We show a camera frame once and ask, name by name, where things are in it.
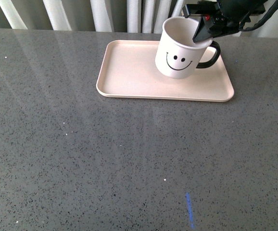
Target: cable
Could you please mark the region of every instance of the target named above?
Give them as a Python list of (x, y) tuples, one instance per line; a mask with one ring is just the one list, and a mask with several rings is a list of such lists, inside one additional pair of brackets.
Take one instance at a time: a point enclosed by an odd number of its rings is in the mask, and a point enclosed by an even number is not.
[(248, 14), (246, 14), (243, 19), (240, 22), (240, 27), (239, 30), (240, 31), (253, 31), (256, 30), (257, 28), (263, 26), (264, 23), (267, 22), (268, 19), (270, 19), (270, 17), (274, 14), (274, 12), (278, 10), (278, 0), (276, 0), (274, 2), (274, 4), (268, 9), (267, 13), (263, 16), (263, 18), (256, 23), (253, 27), (247, 27), (246, 29), (244, 29), (245, 23), (247, 18), (251, 15), (252, 12), (248, 12)]

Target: mug rim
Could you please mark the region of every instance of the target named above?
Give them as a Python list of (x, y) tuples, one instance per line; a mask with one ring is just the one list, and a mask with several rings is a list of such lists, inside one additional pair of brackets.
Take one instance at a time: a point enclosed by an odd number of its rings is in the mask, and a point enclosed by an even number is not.
[(170, 17), (168, 19), (166, 19), (163, 23), (163, 32), (165, 32), (165, 34), (178, 46), (182, 47), (182, 48), (186, 48), (186, 49), (189, 49), (189, 50), (200, 50), (200, 49), (205, 49), (207, 48), (208, 46), (210, 46), (213, 42), (213, 39), (212, 38), (208, 38), (204, 41), (201, 41), (201, 42), (196, 42), (196, 44), (199, 45), (199, 47), (193, 47), (193, 46), (187, 46), (187, 45), (184, 45), (178, 41), (176, 41), (175, 39), (173, 39), (167, 32), (167, 30), (165, 30), (165, 26), (166, 24), (169, 22), (169, 21), (172, 21), (172, 20), (189, 20), (189, 21), (192, 21), (193, 23), (196, 23), (197, 24), (197, 27), (199, 25), (199, 22), (194, 20), (194, 19), (191, 19), (191, 18), (184, 18), (184, 17), (181, 17), (181, 16), (178, 16), (178, 17)]

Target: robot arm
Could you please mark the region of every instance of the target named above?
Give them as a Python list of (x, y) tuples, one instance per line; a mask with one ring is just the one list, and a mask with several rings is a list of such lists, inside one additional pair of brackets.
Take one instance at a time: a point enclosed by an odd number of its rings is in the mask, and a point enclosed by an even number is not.
[(253, 27), (244, 29), (250, 22), (249, 16), (265, 12), (263, 3), (268, 0), (217, 0), (199, 1), (198, 4), (187, 4), (182, 9), (185, 18), (200, 16), (199, 26), (192, 38), (200, 42), (209, 38), (235, 34), (239, 31), (252, 31), (262, 26), (278, 9), (278, 0), (271, 6), (264, 17)]

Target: tray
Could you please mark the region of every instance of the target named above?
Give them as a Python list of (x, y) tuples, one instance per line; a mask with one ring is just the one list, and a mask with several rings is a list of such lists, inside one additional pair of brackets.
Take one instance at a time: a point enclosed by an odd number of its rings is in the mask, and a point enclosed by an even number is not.
[[(96, 83), (106, 97), (225, 102), (234, 95), (227, 70), (219, 57), (206, 69), (185, 79), (172, 79), (155, 65), (158, 41), (116, 40), (108, 44)], [(208, 48), (201, 61), (214, 54)]]

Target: smiley face mouth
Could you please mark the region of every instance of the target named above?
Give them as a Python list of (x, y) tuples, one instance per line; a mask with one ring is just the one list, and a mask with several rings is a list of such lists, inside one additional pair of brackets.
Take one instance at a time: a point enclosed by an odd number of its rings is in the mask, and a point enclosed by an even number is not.
[(168, 66), (169, 66), (171, 69), (175, 70), (175, 71), (184, 70), (184, 69), (186, 69), (186, 68), (192, 63), (192, 61), (191, 61), (186, 67), (184, 67), (184, 68), (182, 68), (182, 69), (175, 69), (175, 68), (173, 68), (172, 66), (170, 66), (170, 64), (169, 64), (169, 62), (168, 62), (168, 52), (167, 52), (166, 60), (167, 60)]

